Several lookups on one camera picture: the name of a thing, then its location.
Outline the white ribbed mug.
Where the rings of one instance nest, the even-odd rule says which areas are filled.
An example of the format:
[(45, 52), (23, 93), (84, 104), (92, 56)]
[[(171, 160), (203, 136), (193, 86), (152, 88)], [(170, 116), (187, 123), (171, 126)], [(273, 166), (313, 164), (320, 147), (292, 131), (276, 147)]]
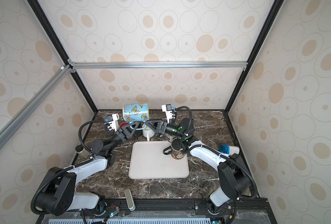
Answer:
[(147, 141), (150, 141), (150, 139), (155, 135), (155, 132), (150, 127), (146, 126), (146, 124), (143, 124), (142, 129), (143, 136), (147, 139)]

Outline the blue mug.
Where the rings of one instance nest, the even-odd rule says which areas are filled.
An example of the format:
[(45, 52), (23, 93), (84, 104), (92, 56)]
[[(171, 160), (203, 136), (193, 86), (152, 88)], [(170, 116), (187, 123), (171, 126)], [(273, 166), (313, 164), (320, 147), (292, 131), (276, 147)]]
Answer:
[(123, 118), (126, 122), (145, 122), (150, 118), (148, 104), (131, 104), (123, 106)]

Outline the white mug red inside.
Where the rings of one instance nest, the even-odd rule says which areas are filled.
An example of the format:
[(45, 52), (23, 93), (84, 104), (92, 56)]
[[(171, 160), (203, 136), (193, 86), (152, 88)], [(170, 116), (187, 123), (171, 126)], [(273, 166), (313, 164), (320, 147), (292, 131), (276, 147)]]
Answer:
[(121, 123), (121, 124), (119, 125), (119, 128), (125, 127), (125, 126), (127, 126), (127, 125), (129, 125), (128, 122), (123, 122), (123, 123)]

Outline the pink mug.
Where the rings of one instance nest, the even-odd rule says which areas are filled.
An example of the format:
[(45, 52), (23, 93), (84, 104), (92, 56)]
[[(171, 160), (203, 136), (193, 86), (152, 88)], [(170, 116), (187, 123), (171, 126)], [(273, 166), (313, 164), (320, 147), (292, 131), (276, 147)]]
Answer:
[(170, 142), (172, 142), (173, 141), (173, 136), (167, 135), (167, 140), (170, 141)]

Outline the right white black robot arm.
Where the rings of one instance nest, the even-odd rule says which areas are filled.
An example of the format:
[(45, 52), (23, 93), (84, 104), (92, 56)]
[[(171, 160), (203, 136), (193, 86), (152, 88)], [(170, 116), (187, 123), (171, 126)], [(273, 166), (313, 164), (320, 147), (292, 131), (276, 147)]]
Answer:
[(238, 150), (229, 149), (228, 153), (223, 153), (200, 141), (194, 135), (194, 119), (189, 107), (181, 106), (165, 112), (166, 119), (147, 120), (145, 125), (157, 136), (173, 136), (171, 149), (197, 157), (218, 172), (219, 188), (203, 200), (209, 213), (217, 214), (224, 203), (235, 202), (246, 189), (254, 189), (251, 199), (257, 197), (256, 182)]

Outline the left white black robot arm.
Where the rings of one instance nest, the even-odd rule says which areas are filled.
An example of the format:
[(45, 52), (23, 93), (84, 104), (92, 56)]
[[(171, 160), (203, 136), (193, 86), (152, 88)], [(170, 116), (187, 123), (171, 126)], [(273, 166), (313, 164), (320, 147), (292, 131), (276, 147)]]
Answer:
[(119, 128), (109, 139), (94, 139), (88, 148), (92, 156), (86, 161), (66, 168), (51, 168), (31, 200), (31, 211), (36, 215), (55, 216), (74, 210), (90, 210), (96, 215), (105, 213), (104, 196), (76, 192), (76, 186), (111, 167), (115, 161), (112, 151), (132, 138), (140, 126), (139, 121), (133, 122)]

